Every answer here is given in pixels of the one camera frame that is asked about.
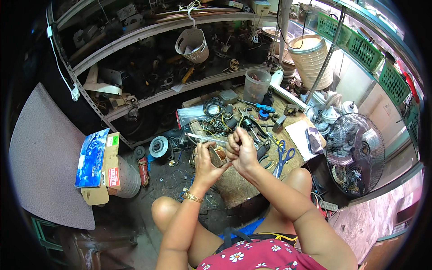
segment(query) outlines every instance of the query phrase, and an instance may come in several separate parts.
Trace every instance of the leg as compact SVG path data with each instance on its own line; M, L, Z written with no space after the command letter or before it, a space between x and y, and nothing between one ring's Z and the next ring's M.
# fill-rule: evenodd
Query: leg
M180 206L180 202L170 197L160 197L153 202L153 220L162 234L167 229L171 218ZM194 238L192 239L191 247L187 251L189 264L192 267L196 267L203 259L212 255L222 244L223 240L221 238L206 230L197 221Z
M305 168L294 168L282 182L309 198L312 190L312 177ZM270 206L266 218L254 231L254 233L259 232L296 234L294 224L274 209L273 206Z

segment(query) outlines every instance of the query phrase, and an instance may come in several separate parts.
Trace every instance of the smartphone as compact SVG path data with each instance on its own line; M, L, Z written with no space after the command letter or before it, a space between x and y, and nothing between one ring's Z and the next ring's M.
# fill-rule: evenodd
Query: smartphone
M322 154L323 146L321 145L320 133L315 127L308 127L306 129L306 138L309 143L309 151L312 154Z

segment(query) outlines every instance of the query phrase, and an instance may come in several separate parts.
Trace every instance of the blue scissors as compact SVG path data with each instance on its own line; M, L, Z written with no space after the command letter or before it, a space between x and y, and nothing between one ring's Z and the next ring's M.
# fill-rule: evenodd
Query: blue scissors
M286 152L285 159L282 158L283 152L285 151L285 141L280 140L279 141L279 147L277 148L277 151L279 152L279 162L277 163L276 168L273 171L273 175L276 178L280 177L280 174L282 173L282 168L285 165L285 163L292 159L292 157L295 155L295 149L291 148Z

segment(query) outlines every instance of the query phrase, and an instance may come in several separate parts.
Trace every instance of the gold wristwatch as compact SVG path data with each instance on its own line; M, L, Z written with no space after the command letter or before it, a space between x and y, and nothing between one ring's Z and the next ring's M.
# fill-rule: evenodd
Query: gold wristwatch
M194 200L194 201L196 201L196 202L199 202L199 203L202 203L204 200L202 199L202 198L198 198L197 196L195 196L195 195L192 195L189 191L186 191L184 194L183 194L183 198L184 199L191 199L191 200Z

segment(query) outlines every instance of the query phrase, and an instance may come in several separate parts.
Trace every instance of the power strip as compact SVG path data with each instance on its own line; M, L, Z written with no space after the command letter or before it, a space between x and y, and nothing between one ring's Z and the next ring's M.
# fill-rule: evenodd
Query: power strip
M320 200L320 206L321 206L321 208L324 208L324 209L327 209L327 210L330 210L333 212L335 212L339 209L339 206L337 206L337 204L328 203L328 202L325 202L323 200Z

